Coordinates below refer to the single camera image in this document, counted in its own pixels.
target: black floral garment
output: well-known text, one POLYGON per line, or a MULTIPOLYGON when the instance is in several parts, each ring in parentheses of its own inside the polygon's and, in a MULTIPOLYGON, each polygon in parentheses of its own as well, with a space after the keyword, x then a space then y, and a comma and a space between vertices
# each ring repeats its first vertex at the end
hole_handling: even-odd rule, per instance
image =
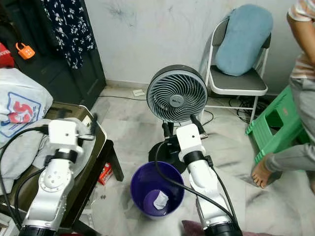
POLYGON ((81 54, 96 48, 90 26, 79 0, 41 0, 52 22, 59 47, 69 66, 82 66, 81 54))

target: green plastic stool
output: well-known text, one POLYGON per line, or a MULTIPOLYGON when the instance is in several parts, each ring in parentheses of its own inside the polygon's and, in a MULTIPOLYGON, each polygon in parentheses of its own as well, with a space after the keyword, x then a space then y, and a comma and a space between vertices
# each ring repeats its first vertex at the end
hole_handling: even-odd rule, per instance
POLYGON ((277 153, 290 147, 292 141, 297 138, 301 143, 309 142, 309 137, 297 114, 289 86, 257 119, 251 122, 246 133, 252 133, 259 147, 260 152, 255 157, 256 163, 268 153, 277 153), (278 129, 278 131, 273 132, 269 127, 278 129))

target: white plastic bag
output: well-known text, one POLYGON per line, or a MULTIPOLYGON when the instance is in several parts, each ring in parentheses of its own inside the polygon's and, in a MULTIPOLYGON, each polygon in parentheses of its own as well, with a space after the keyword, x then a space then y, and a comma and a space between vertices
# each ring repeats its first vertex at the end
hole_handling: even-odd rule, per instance
POLYGON ((0 69, 0 143, 42 119, 53 103, 50 93, 16 68, 0 69))

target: fan stand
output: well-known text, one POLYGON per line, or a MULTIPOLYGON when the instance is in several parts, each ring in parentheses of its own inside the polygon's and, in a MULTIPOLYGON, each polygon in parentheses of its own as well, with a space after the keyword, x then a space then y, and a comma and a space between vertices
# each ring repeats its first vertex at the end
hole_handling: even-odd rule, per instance
POLYGON ((178 158, 180 147, 176 136, 173 136, 174 123, 168 122, 167 125, 170 130, 170 136, 166 142, 162 144, 158 153, 158 147, 163 142, 157 143, 151 148, 149 151, 149 161, 155 161, 157 153, 158 161, 167 162, 174 166, 179 171, 179 173, 183 173, 186 169, 186 164, 181 162, 178 158))

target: white wall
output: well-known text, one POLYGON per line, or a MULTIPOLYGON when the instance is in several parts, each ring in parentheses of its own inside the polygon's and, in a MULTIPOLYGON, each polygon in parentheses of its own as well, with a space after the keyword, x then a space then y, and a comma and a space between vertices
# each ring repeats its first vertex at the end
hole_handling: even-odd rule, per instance
POLYGON ((245 3, 274 17, 265 81, 269 94, 286 85, 300 49, 286 22, 296 0, 85 0, 106 78, 149 83, 161 68, 185 64, 198 70, 215 25, 245 3))

